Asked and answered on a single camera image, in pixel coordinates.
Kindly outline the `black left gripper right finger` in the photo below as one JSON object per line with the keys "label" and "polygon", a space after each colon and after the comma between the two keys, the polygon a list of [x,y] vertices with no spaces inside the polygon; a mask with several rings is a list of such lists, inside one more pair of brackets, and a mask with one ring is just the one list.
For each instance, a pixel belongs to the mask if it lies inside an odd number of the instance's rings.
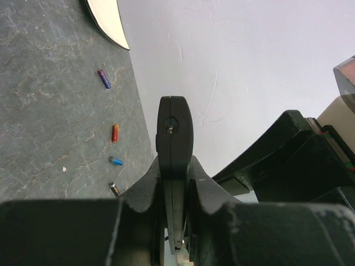
{"label": "black left gripper right finger", "polygon": [[242,203],[190,165],[195,265],[353,265],[354,213],[339,204]]}

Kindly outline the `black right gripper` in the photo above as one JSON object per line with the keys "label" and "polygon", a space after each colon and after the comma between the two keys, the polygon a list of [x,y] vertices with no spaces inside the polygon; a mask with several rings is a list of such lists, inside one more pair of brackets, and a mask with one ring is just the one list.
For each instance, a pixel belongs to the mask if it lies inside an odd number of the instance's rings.
{"label": "black right gripper", "polygon": [[354,152],[331,125],[287,110],[213,177],[259,202],[354,204]]}

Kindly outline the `black remote control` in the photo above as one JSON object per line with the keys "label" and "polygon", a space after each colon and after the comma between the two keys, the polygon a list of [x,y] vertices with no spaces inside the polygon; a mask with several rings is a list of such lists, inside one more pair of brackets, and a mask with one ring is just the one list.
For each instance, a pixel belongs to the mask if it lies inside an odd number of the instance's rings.
{"label": "black remote control", "polygon": [[158,111],[156,151],[171,254],[181,249],[185,233],[193,145],[193,122],[187,100],[183,96],[163,96]]}

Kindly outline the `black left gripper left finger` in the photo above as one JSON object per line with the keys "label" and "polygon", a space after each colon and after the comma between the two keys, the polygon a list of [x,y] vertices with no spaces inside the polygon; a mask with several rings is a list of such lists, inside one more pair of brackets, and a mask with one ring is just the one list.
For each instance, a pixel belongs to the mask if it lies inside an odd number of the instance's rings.
{"label": "black left gripper left finger", "polygon": [[2,265],[163,265],[159,164],[117,198],[1,204]]}

